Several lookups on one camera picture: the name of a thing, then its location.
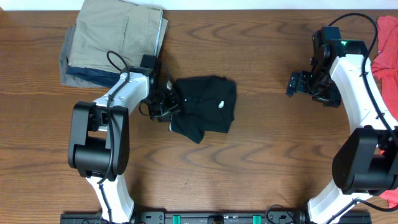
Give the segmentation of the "black polo shirt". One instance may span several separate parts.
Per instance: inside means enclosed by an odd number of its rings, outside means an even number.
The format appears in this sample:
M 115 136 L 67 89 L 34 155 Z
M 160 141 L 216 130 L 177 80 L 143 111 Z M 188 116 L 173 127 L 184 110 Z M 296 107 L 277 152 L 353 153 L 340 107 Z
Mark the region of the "black polo shirt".
M 199 144 L 206 131 L 227 133 L 234 121 L 236 82 L 225 77 L 181 78 L 174 85 L 181 111 L 173 114 L 169 129 Z

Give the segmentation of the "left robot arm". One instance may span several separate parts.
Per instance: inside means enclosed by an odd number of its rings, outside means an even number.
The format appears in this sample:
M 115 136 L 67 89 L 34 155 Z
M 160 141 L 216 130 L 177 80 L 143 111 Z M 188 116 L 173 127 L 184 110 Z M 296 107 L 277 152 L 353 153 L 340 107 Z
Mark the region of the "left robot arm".
M 161 62 L 145 55 L 138 67 L 122 63 L 118 82 L 92 103 L 78 102 L 72 113 L 68 163 L 94 188 L 102 207 L 96 214 L 63 214 L 60 223 L 295 223 L 294 211 L 263 213 L 167 213 L 138 211 L 124 171 L 129 160 L 129 115 L 142 101 L 151 110 L 171 108 L 171 95 L 158 96 Z

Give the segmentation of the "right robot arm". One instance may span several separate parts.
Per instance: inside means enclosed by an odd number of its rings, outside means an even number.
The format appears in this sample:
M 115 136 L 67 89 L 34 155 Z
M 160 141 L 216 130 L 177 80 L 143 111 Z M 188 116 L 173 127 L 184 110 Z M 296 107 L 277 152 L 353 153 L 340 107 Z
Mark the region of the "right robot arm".
M 288 93 L 344 104 L 350 136 L 332 162 L 331 182 L 297 214 L 297 223 L 339 223 L 359 203 L 397 188 L 397 121 L 371 74 L 361 40 L 314 41 L 313 70 L 293 73 Z

